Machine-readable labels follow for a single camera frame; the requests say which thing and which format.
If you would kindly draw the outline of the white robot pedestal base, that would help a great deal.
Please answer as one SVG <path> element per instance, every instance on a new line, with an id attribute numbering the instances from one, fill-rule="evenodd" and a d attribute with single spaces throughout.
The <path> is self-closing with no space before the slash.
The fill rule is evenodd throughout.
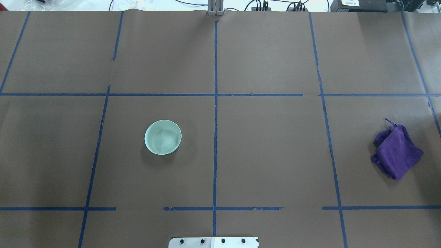
<path id="1" fill-rule="evenodd" d="M 169 248 L 258 248 L 257 237 L 175 237 Z"/>

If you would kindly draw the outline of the aluminium frame post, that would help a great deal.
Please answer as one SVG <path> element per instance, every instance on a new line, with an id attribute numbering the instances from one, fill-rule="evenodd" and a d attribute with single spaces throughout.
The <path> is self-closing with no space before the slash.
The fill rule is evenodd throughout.
<path id="1" fill-rule="evenodd" d="M 207 14 L 209 16 L 223 16 L 225 14 L 224 1 L 223 0 L 208 0 L 207 1 Z"/>

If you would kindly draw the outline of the mint green bowl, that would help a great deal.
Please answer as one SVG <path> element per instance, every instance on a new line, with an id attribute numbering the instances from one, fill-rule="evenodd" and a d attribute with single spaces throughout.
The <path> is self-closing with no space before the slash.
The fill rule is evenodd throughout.
<path id="1" fill-rule="evenodd" d="M 171 120 L 158 120 L 145 131 L 146 148 L 156 155 L 167 155 L 175 152 L 182 140 L 180 127 Z"/>

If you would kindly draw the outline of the black box device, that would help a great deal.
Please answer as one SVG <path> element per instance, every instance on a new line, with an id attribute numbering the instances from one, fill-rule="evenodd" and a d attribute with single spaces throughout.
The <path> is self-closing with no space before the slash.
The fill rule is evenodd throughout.
<path id="1" fill-rule="evenodd" d="M 331 12 L 388 12 L 386 0 L 334 0 Z"/>

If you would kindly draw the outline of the purple microfiber cloth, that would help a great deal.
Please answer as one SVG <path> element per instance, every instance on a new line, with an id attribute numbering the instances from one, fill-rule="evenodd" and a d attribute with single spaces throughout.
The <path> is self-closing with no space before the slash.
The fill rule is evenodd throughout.
<path id="1" fill-rule="evenodd" d="M 385 120 L 390 125 L 375 137 L 375 153 L 370 160 L 387 177 L 393 180 L 402 179 L 422 158 L 424 152 L 413 143 L 405 126 L 388 118 Z"/>

